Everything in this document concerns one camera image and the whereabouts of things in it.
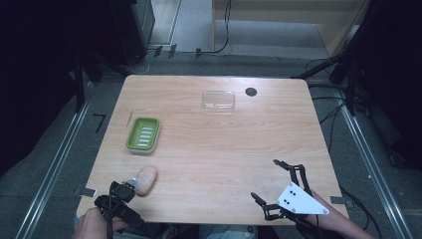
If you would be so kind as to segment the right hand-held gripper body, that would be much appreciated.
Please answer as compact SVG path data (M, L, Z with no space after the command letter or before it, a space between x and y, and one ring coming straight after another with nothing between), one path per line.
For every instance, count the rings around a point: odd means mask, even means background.
M283 217L280 219L293 221L300 233L321 233L322 230L310 224L306 217L309 214L329 214L329 211L317 202L312 195L307 194L293 182L286 186L275 204L282 207Z

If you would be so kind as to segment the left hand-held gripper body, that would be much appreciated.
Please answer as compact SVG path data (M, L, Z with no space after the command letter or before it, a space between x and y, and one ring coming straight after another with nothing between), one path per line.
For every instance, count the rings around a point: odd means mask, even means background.
M107 195L101 195L95 200L95 206L100 209L106 221L115 217L121 219L129 226L139 227L144 220L140 215L129 208L127 203L135 196L135 191L123 183L113 181Z

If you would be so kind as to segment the beige soap bar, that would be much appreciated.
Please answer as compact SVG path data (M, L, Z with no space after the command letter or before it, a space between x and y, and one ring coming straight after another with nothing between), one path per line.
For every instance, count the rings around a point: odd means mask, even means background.
M157 175L158 171L154 166L143 167L135 178L136 195L139 197L145 196L151 189Z

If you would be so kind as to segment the person's right hand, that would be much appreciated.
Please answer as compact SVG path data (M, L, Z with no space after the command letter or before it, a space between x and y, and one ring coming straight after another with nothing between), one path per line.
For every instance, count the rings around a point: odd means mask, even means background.
M322 215L309 214L306 217L306 220L314 226L317 226L325 230L331 230L332 229L331 223L333 222L332 207L315 191L312 191L312 194L313 194L314 199L329 211L329 214L322 214Z

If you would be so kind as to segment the person's left hand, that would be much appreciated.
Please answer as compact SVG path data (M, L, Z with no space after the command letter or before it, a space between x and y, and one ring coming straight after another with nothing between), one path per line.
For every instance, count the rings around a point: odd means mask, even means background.
M98 208L90 208L79 218L72 239L108 239L108 223Z

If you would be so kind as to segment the person's light clothing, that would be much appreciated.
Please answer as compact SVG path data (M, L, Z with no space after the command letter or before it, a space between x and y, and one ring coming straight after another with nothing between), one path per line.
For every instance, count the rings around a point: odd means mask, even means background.
M258 239L257 226L200 225L198 239Z

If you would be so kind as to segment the green soap dish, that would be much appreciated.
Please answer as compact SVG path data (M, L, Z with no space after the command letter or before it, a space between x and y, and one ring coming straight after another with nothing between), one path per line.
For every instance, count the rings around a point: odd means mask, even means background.
M126 147L132 153L150 154L155 151L159 132L158 119L137 118L132 124Z

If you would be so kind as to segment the clear plastic lid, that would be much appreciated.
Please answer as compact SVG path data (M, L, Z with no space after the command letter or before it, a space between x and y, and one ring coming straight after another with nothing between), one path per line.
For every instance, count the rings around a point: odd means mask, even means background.
M235 94L231 91L205 91L202 108L210 112L232 112L235 109Z

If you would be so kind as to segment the black metal stand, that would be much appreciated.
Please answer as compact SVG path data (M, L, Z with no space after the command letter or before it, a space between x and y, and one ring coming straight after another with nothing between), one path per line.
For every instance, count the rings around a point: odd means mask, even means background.
M349 43L338 54L333 57L324 59L320 64L316 65L303 73L293 76L293 79L308 79L311 76L334 66L329 75L329 81L332 85L337 85L346 81L345 88L345 106L348 112L354 117L354 94L356 88L356 80L359 77L359 69L355 58L355 47Z
M98 54L93 51L78 51L74 55L74 76L76 83L76 109L75 112L79 113L86 101L85 85L83 75L89 77L91 82L99 82L103 74L98 66Z

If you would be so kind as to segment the dark cabinet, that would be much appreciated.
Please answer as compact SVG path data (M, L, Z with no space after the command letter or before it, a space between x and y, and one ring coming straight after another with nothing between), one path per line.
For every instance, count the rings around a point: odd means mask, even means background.
M151 0L104 0L99 47L115 64L132 65L146 56L155 17Z

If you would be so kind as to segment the light wooden shelf unit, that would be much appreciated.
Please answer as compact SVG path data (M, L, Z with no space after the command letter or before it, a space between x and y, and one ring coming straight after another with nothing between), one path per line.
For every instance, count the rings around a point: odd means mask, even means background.
M327 53L340 52L371 0L231 0L230 18L239 21L317 25Z

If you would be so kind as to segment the metal floor rail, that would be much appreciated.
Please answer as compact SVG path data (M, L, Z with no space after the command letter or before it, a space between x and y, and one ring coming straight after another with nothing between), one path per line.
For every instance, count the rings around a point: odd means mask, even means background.
M85 101L77 113L74 113L72 121L62 139L58 150L47 170L47 173L34 197L25 218L15 236L15 239L31 239L44 212L48 200L52 194L55 184L59 178L62 168L67 161L68 154L72 148L75 138L82 126L90 107L93 93L96 90L94 83L87 83L85 86Z
M341 113L362 157L363 163L368 171L369 178L372 181L395 235L398 239L414 239L414 235L405 219L404 213L402 212L383 173L381 172L380 167L377 164L376 157L367 143L357 118L351 115L345 103L340 100L340 98L344 97L344 93L339 90L335 90L334 93L337 97L339 97L338 103Z

